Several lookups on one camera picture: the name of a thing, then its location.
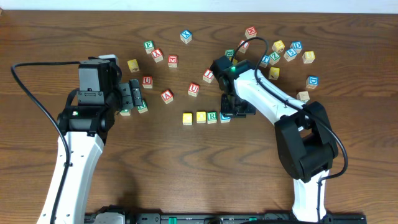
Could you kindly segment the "yellow C block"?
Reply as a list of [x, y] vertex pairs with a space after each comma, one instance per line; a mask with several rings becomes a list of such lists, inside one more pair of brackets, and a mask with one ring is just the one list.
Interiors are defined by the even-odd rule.
[[182, 116], [183, 125], [192, 125], [193, 123], [193, 114], [192, 113], [184, 113]]

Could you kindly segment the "green R block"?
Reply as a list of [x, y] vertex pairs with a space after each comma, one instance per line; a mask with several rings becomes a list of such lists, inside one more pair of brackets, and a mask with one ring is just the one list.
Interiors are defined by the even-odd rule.
[[217, 117], [217, 112], [216, 111], [207, 112], [206, 121], [207, 121], [208, 124], [217, 123], [217, 120], [218, 120], [218, 117]]

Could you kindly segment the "blue L block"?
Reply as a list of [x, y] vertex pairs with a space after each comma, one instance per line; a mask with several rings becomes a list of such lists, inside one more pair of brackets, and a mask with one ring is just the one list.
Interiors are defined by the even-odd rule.
[[222, 113], [220, 113], [220, 122], [221, 123], [228, 123], [231, 121], [231, 117], [225, 116]]

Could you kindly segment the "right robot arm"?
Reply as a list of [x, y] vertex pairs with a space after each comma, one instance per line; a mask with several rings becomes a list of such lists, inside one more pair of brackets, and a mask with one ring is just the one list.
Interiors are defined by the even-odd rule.
[[294, 217], [303, 222], [322, 220], [324, 183], [338, 155], [325, 108], [287, 95], [248, 60], [235, 65], [222, 56], [210, 70], [223, 91], [222, 116], [244, 118], [259, 111], [274, 125], [279, 160], [294, 180]]

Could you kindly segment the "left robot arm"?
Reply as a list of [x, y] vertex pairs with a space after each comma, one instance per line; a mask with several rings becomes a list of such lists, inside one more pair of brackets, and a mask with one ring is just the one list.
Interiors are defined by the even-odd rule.
[[139, 81], [121, 81], [113, 54], [82, 61], [78, 76], [79, 87], [57, 118], [57, 161], [39, 223], [84, 222], [93, 173], [116, 113], [142, 104]]

